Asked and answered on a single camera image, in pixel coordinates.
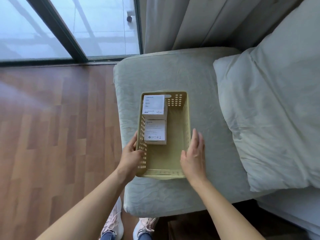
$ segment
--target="hand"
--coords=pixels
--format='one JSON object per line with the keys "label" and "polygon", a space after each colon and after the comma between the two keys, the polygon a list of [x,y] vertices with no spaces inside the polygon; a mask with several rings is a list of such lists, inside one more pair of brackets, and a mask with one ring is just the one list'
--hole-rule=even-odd
{"label": "hand", "polygon": [[201,181],[206,181],[205,140],[201,133],[193,129],[188,151],[182,150],[180,164],[190,185],[194,187]]}
{"label": "hand", "polygon": [[136,143],[137,132],[122,150],[121,159],[116,169],[121,179],[123,179],[126,183],[133,180],[137,173],[139,162],[144,155],[144,151],[136,151]]}

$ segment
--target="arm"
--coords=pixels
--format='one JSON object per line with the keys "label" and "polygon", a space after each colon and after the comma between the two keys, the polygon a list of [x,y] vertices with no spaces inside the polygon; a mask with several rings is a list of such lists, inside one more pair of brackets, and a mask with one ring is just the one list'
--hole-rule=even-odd
{"label": "arm", "polygon": [[206,206],[221,240],[265,239],[207,179],[205,141],[196,129],[193,129],[188,151],[181,153],[180,163],[190,185]]}
{"label": "arm", "polygon": [[37,240],[98,239],[119,195],[136,174],[143,153],[135,151],[136,140],[137,133],[123,149],[117,169]]}

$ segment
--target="white box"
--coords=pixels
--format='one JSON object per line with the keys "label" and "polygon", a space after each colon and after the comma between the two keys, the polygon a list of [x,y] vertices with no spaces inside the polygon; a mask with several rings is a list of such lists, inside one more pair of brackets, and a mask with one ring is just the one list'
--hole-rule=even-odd
{"label": "white box", "polygon": [[146,120],[144,127],[144,141],[146,144],[166,145],[167,144],[167,121]]}
{"label": "white box", "polygon": [[142,115],[146,120],[166,120],[167,113],[164,95],[143,96]]}

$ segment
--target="forearm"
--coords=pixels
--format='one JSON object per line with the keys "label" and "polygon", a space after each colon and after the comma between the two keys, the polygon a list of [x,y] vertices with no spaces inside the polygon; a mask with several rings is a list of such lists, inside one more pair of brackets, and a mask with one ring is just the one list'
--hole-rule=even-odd
{"label": "forearm", "polygon": [[126,185],[126,179],[114,171],[91,193],[64,214],[37,240],[98,239],[113,206]]}
{"label": "forearm", "polygon": [[193,185],[206,206],[221,240],[265,239],[208,181]]}

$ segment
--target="right hand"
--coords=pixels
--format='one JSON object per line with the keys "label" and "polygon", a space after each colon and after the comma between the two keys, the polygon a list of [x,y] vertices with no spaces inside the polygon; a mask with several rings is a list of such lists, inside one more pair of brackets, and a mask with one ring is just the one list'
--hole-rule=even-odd
{"label": "right hand", "polygon": [[192,187],[207,180],[205,140],[201,133],[193,129],[188,151],[182,150],[180,164],[184,175]]}

